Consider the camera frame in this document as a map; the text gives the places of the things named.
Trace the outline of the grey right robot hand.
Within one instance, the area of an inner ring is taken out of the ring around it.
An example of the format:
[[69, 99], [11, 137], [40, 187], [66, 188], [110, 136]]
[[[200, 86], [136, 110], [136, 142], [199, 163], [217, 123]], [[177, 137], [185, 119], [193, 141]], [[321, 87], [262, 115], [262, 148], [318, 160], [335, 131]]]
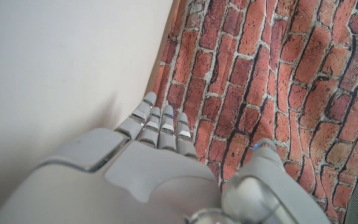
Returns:
[[0, 208], [0, 223], [327, 223], [262, 138], [224, 190], [196, 156], [185, 113], [155, 93], [113, 130], [49, 154]]

